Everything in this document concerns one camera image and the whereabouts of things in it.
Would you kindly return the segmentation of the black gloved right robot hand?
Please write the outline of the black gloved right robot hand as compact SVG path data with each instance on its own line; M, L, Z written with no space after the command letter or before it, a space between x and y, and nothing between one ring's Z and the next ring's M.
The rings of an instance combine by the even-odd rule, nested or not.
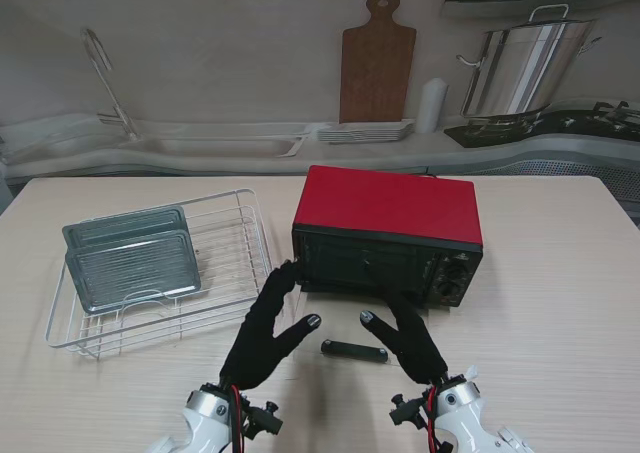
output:
M360 313L361 325L380 340L397 358L408 377L418 384L439 385L448 366L429 334L424 320L381 268L364 261L363 269L386 303L396 328L369 310Z

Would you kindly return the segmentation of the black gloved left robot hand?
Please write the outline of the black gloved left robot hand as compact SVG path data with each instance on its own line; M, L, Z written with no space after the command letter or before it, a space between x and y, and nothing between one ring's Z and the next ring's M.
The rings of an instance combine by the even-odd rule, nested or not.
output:
M281 313L285 296L293 291L299 276L299 266L290 260L269 274L219 373L222 388L249 390L258 387L284 358L319 328L321 317L310 314L279 335L274 334L276 317Z

